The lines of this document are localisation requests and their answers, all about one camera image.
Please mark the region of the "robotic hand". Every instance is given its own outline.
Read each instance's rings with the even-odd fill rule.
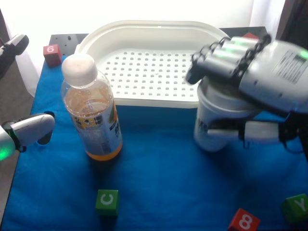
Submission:
[[[223,38],[192,56],[186,81],[204,77],[236,89],[257,108],[285,118],[275,121],[216,120],[210,137],[254,142],[281,142],[299,138],[308,159],[308,51],[291,43],[242,37]]]
[[[0,39],[0,78],[4,76],[16,55],[22,54],[29,43],[26,35],[17,35],[7,43]],[[54,113],[31,115],[19,121],[6,122],[0,126],[0,161],[15,150],[24,152],[26,146],[38,142],[47,144],[55,125]]]

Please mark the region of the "white bottle cap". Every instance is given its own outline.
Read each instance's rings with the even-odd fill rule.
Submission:
[[[88,54],[72,54],[62,63],[65,81],[72,87],[82,87],[93,82],[97,77],[94,59]]]

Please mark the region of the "white backdrop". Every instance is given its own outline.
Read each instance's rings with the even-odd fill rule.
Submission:
[[[265,26],[276,36],[284,0],[15,0],[2,1],[9,36],[26,34],[30,43],[16,57],[34,96],[44,63],[43,46],[52,34],[90,33],[119,20],[198,21],[216,27]]]

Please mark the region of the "red cube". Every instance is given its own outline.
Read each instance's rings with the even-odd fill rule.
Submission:
[[[45,46],[43,54],[49,67],[57,66],[62,63],[62,54],[58,44]]]
[[[259,223],[260,219],[240,208],[234,215],[228,231],[256,231]]]
[[[254,34],[252,34],[252,33],[247,33],[247,34],[245,34],[244,36],[243,36],[244,38],[250,38],[250,39],[259,39],[259,37],[258,36],[256,36],[256,35],[254,35]]]

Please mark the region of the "blue fabric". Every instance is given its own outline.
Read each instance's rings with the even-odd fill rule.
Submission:
[[[20,155],[3,231],[225,231],[240,207],[261,219],[260,230],[287,229],[281,203],[308,194],[304,155],[282,145],[247,151],[234,142],[215,154],[201,151],[195,109],[118,106],[122,153],[92,161],[62,103],[62,80],[60,67],[44,66],[32,113],[55,112],[56,127],[48,145]],[[119,190],[117,219],[96,214],[99,189]]]

